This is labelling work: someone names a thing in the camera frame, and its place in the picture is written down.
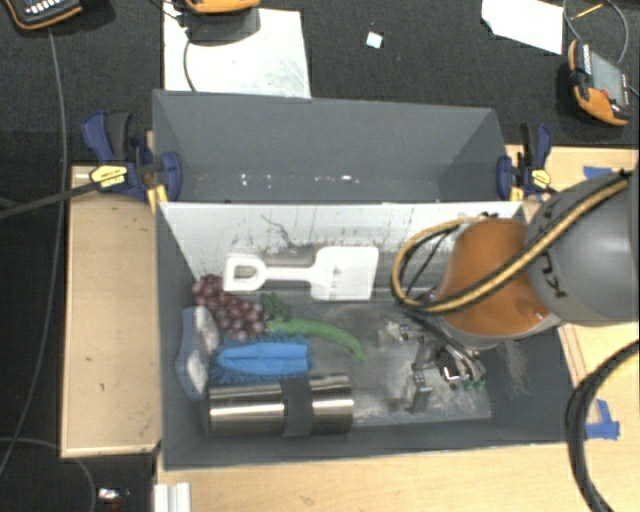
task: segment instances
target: black band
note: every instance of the black band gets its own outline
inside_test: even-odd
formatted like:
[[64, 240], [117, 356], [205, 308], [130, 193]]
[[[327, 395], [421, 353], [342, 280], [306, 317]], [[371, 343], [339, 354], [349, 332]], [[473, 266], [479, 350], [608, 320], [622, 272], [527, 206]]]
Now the black band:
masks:
[[285, 407], [282, 437], [310, 435], [313, 430], [313, 395], [309, 379], [284, 379], [280, 387]]

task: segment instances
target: black cable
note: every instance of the black cable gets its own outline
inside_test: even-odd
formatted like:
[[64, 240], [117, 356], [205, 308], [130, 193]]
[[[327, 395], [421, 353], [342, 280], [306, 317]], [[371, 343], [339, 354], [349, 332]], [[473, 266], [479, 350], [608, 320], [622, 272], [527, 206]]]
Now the black cable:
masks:
[[[442, 233], [442, 236], [440, 237], [440, 239], [433, 245], [433, 247], [431, 249], [431, 252], [429, 252], [429, 255], [427, 256], [425, 261], [422, 263], [420, 268], [416, 271], [415, 275], [413, 276], [413, 279], [411, 279], [411, 282], [407, 285], [407, 289], [405, 290], [405, 293], [407, 295], [409, 295], [409, 292], [411, 291], [411, 289], [414, 287], [414, 285], [416, 284], [416, 282], [418, 281], [418, 279], [420, 278], [422, 273], [427, 269], [427, 267], [429, 266], [429, 263], [431, 263], [431, 260], [433, 259], [433, 257], [435, 256], [436, 252], [440, 248], [440, 245], [442, 245], [442, 242], [444, 242], [444, 239], [447, 238], [454, 231], [457, 231], [457, 229], [458, 229], [458, 226], [456, 226], [455, 228], [448, 229], [447, 231]], [[420, 242], [420, 244], [416, 245], [416, 247], [414, 248], [413, 251], [411, 251], [410, 254], [407, 254], [407, 259], [405, 260], [405, 268], [406, 268], [406, 265], [409, 264], [409, 261], [411, 261], [411, 258], [413, 257], [413, 255], [417, 251], [418, 247], [424, 245], [425, 243], [427, 243], [432, 238], [435, 238], [435, 236], [437, 236], [437, 235], [434, 235], [433, 237], [425, 238], [424, 240], [422, 240]], [[404, 270], [405, 269], [402, 269], [402, 271], [400, 272], [400, 279], [402, 279], [402, 277], [403, 277]]]
[[[60, 122], [62, 125], [62, 181], [60, 184], [61, 193], [65, 192], [66, 182], [67, 182], [67, 170], [69, 167], [69, 156], [68, 156], [68, 145], [67, 145], [67, 121], [65, 114], [65, 105], [64, 105], [64, 94], [62, 91], [62, 82], [60, 79], [60, 67], [58, 64], [58, 55], [56, 52], [55, 40], [53, 38], [53, 33], [51, 29], [49, 29], [49, 43], [51, 46], [51, 56], [53, 59], [53, 66], [55, 70], [56, 77], [56, 85], [58, 87], [58, 105], [60, 108]], [[0, 464], [0, 480], [7, 468], [7, 464], [9, 463], [9, 459], [11, 458], [11, 454], [19, 442], [20, 435], [22, 433], [22, 428], [24, 426], [24, 422], [27, 419], [27, 415], [29, 413], [29, 409], [31, 408], [31, 403], [33, 401], [33, 397], [36, 391], [36, 385], [38, 382], [38, 378], [40, 376], [40, 371], [42, 369], [42, 364], [44, 361], [44, 353], [45, 348], [47, 346], [47, 339], [49, 337], [49, 326], [51, 323], [51, 315], [53, 310], [53, 300], [56, 289], [56, 276], [58, 274], [58, 263], [60, 260], [60, 246], [62, 245], [62, 232], [64, 228], [64, 203], [60, 203], [58, 205], [58, 221], [56, 226], [56, 235], [55, 235], [55, 244], [53, 249], [53, 260], [51, 262], [51, 278], [49, 280], [49, 291], [47, 294], [47, 309], [45, 314], [44, 325], [42, 327], [42, 337], [40, 339], [40, 349], [38, 352], [38, 358], [36, 360], [36, 366], [33, 371], [33, 376], [31, 377], [31, 384], [29, 386], [29, 391], [27, 393], [27, 398], [25, 400], [22, 413], [20, 414], [20, 418], [18, 420], [18, 425], [14, 431], [13, 436], [10, 438], [9, 447], [4, 455], [2, 463]]]
[[587, 467], [584, 439], [586, 436], [585, 422], [591, 402], [596, 396], [602, 383], [616, 368], [638, 353], [638, 340], [619, 350], [604, 363], [602, 363], [591, 375], [584, 379], [573, 392], [567, 406], [565, 425], [567, 429], [567, 446], [571, 470], [576, 484], [589, 508], [594, 512], [612, 512], [606, 500], [596, 489]]
[[[18, 439], [14, 439], [13, 437], [0, 437], [0, 442], [2, 443], [20, 443], [20, 444], [28, 444], [33, 446], [45, 446], [47, 448], [51, 448], [52, 450], [58, 451], [58, 446], [49, 441], [43, 441], [42, 439], [33, 439], [30, 437], [19, 437]], [[89, 504], [89, 512], [93, 512], [96, 508], [96, 484], [93, 481], [93, 477], [91, 476], [91, 471], [86, 466], [84, 462], [80, 459], [72, 458], [72, 460], [77, 466], [80, 467], [82, 472], [84, 473], [85, 479], [87, 480], [87, 485], [89, 487], [89, 496], [90, 496], [90, 504]]]
[[[162, 5], [155, 3], [153, 0], [147, 0], [147, 2], [149, 2], [151, 5], [153, 5], [156, 9], [159, 9], [160, 12], [162, 12], [165, 16], [169, 16], [169, 18], [172, 18], [174, 20], [178, 20], [178, 17], [168, 13], [167, 11], [164, 10], [164, 7], [162, 7]], [[169, 4], [169, 5], [173, 5], [173, 2], [169, 2], [168, 0], [164, 0], [161, 2], [162, 4]]]
[[12, 201], [11, 199], [5, 199], [4, 197], [0, 197], [0, 206], [2, 206], [3, 208], [11, 208], [12, 206], [15, 206], [16, 203], [15, 201]]
[[74, 197], [81, 196], [88, 192], [92, 192], [95, 189], [96, 189], [96, 186], [94, 183], [87, 183], [80, 187], [74, 187], [71, 190], [65, 190], [63, 192], [59, 192], [58, 194], [43, 197], [41, 199], [36, 199], [35, 201], [30, 201], [28, 203], [22, 203], [18, 205], [15, 205], [14, 203], [14, 206], [10, 206], [6, 210], [3, 210], [0, 212], [0, 221], [4, 219], [8, 219], [9, 217], [13, 217], [14, 215], [20, 215], [22, 213], [27, 213], [32, 210], [42, 208], [43, 206], [64, 202], [67, 199], [72, 199]]
[[182, 69], [184, 71], [184, 77], [187, 79], [187, 83], [189, 84], [191, 92], [198, 92], [196, 91], [196, 88], [191, 81], [191, 75], [189, 75], [189, 68], [187, 67], [187, 52], [189, 51], [190, 46], [191, 40], [187, 37], [187, 42], [184, 44], [184, 51], [182, 52]]

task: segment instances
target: bin floor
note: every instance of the bin floor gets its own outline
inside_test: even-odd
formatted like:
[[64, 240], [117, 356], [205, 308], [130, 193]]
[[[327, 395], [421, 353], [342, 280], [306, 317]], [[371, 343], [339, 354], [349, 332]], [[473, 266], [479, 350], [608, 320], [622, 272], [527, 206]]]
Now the bin floor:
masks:
[[391, 332], [400, 324], [414, 325], [393, 305], [391, 298], [367, 304], [313, 303], [298, 304], [294, 315], [322, 320], [356, 336], [367, 362], [356, 361], [349, 351], [335, 342], [314, 339], [312, 373], [349, 376], [354, 399], [354, 424], [393, 425], [442, 421], [484, 419], [491, 417], [485, 389], [453, 390], [436, 369], [426, 374], [432, 388], [424, 410], [410, 412], [414, 397], [411, 365], [418, 350], [415, 339], [401, 341]]

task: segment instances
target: grape bunch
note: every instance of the grape bunch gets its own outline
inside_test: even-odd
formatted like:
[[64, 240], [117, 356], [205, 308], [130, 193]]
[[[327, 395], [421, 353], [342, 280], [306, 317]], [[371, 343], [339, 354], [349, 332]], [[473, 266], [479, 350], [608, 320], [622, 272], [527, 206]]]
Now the grape bunch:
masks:
[[205, 306], [225, 337], [239, 342], [256, 338], [266, 328], [262, 304], [225, 293], [222, 278], [207, 274], [191, 286], [193, 299]]

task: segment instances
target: blue sponge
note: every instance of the blue sponge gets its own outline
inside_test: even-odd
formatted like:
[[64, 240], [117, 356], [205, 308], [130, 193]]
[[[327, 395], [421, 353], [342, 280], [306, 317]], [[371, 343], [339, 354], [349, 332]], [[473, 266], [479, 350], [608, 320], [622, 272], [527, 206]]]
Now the blue sponge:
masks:
[[249, 343], [225, 340], [211, 356], [209, 378], [217, 384], [258, 384], [306, 375], [313, 367], [303, 336], [264, 334]]

